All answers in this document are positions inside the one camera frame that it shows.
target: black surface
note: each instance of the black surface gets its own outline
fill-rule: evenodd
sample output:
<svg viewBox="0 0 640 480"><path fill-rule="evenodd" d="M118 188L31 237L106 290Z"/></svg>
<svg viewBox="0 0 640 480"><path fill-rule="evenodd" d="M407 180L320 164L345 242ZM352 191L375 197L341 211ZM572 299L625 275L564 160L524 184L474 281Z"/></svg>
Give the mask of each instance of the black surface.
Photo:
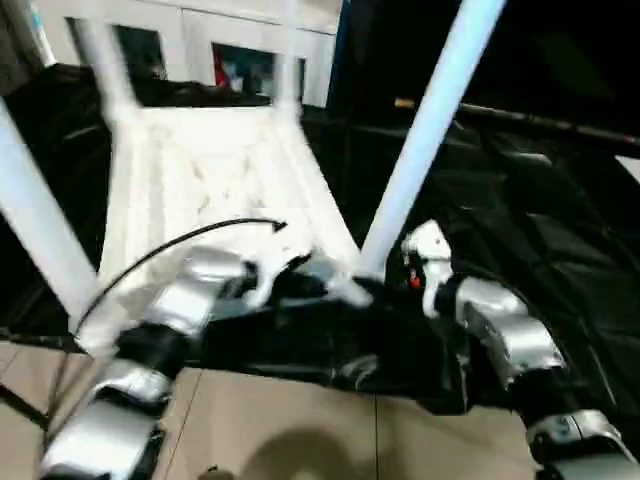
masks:
<svg viewBox="0 0 640 480"><path fill-rule="evenodd" d="M409 124L460 0L351 0L343 8L332 106ZM506 6L465 102L640 134L635 20L640 4L516 1Z"/></svg>
<svg viewBox="0 0 640 480"><path fill-rule="evenodd" d="M256 101L195 84L146 80L134 86L145 105ZM7 103L96 264L109 134L90 74L51 68ZM437 219L457 271L499 280L522 295L551 330L577 380L640 452L640 369L635 367L640 358L640 222L634 209L640 204L640 186L602 145L459 120L406 229ZM305 110L303 126L347 225L361 242L404 132L330 120L316 110ZM66 331L66 316L11 232L2 228L4 270L12 280L0 292L5 336L57 344ZM396 260L390 262L389 278L400 284L404 275ZM482 369L467 379L470 401L460 396L454 346L428 330L413 300L387 299L368 319L344 306L326 305L313 312L217 322L196 362L403 395L436 411L460 411L475 402L504 404L495 392L487 392L491 382Z"/></svg>

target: tile floor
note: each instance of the tile floor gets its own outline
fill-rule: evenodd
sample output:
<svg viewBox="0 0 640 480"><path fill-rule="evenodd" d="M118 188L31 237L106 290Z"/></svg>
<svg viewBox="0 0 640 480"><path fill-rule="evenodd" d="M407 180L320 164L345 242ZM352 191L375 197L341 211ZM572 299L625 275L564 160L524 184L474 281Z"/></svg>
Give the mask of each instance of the tile floor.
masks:
<svg viewBox="0 0 640 480"><path fill-rule="evenodd" d="M59 353L0 344L2 382L38 408ZM71 360L68 409L97 366ZM519 420L477 409L434 417L415 403L313 385L186 370L163 419L154 479L196 480L212 465L238 480L531 480ZM32 479L37 427L0 405L0 476Z"/></svg>

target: cabinet door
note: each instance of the cabinet door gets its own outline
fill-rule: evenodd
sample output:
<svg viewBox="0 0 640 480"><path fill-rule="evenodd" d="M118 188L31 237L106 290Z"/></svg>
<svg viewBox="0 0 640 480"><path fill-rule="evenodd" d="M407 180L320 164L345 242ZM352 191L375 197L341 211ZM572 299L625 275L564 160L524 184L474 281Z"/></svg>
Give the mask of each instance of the cabinet door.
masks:
<svg viewBox="0 0 640 480"><path fill-rule="evenodd" d="M273 93L279 25L190 10L184 20L192 78L247 93ZM333 35L298 31L295 54L305 104L324 107L327 102L334 42Z"/></svg>
<svg viewBox="0 0 640 480"><path fill-rule="evenodd" d="M79 2L36 0L42 25L57 62L87 63L79 41ZM135 75L189 80L182 10L137 0L94 0L101 3L104 21L113 25L129 72Z"/></svg>

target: black wire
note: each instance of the black wire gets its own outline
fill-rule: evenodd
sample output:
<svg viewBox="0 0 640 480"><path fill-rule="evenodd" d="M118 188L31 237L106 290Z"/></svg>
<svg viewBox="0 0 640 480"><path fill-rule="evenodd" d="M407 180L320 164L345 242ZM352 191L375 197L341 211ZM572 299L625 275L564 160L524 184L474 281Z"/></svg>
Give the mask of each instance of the black wire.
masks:
<svg viewBox="0 0 640 480"><path fill-rule="evenodd" d="M159 247L154 248L149 253L147 253L140 259L138 259L135 263L127 267L125 270L123 270L119 275L117 275L113 280L111 280L111 282L109 282L109 284L98 295L96 295L96 297L93 299L93 301L91 302L91 304L89 305L85 313L82 315L82 317L80 317L80 320L78 321L78 327L76 328L76 331L75 331L75 335L76 336L78 335L82 326L87 322L87 320L89 319L91 314L95 311L95 309L104 301L105 297L109 294L109 292L111 292L116 286L118 286L118 284L120 284L120 282L124 280L127 276L129 276L132 272L140 268L142 265L144 265L151 259L158 256L165 250L168 250L171 247L174 247L180 243L184 243L187 240L198 237L200 235L204 235L205 233L211 232L213 230L218 230L220 228L225 228L225 227L231 227L234 225L243 225L243 224L250 224L250 223L270 224L270 225L273 225L275 231L278 231L286 226L285 222L279 222L277 220L272 220L269 218L235 218L232 220L225 220L222 222L217 222L211 225L207 225L205 227L198 228L189 233L185 233L172 240L169 240L166 243L163 243ZM47 418L49 419L49 421L51 421L51 418L53 417L56 410L60 406L59 398L56 398L56 397L57 397L58 391L60 390L60 384L62 383L64 374L66 373L68 359L69 359L69 353L65 352L58 366L58 369L56 371L55 380L53 382L51 390L49 391L49 404L47 406L47 411L46 411ZM48 432L49 432L49 428L47 426L47 428L44 430L43 447L46 447L47 445Z"/></svg>

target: white cabinet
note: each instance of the white cabinet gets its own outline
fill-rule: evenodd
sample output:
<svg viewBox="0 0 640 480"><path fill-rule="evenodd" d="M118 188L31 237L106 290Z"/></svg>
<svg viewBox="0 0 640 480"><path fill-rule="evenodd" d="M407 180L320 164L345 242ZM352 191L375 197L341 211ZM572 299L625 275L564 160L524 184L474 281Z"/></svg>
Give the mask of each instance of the white cabinet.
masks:
<svg viewBox="0 0 640 480"><path fill-rule="evenodd" d="M278 25L194 11L184 12L191 75L216 85L220 78L234 90L270 95L274 57L282 45ZM324 106L329 91L335 37L298 30L303 103Z"/></svg>
<svg viewBox="0 0 640 480"><path fill-rule="evenodd" d="M36 0L44 32L55 60L84 63L76 20L86 18L78 0ZM182 10L138 0L100 2L105 22L116 29L130 70L174 81L190 79Z"/></svg>
<svg viewBox="0 0 640 480"><path fill-rule="evenodd" d="M61 63L82 64L76 19L86 0L33 0ZM113 25L132 73L273 92L285 0L92 0ZM300 0L295 53L305 104L327 101L342 0Z"/></svg>

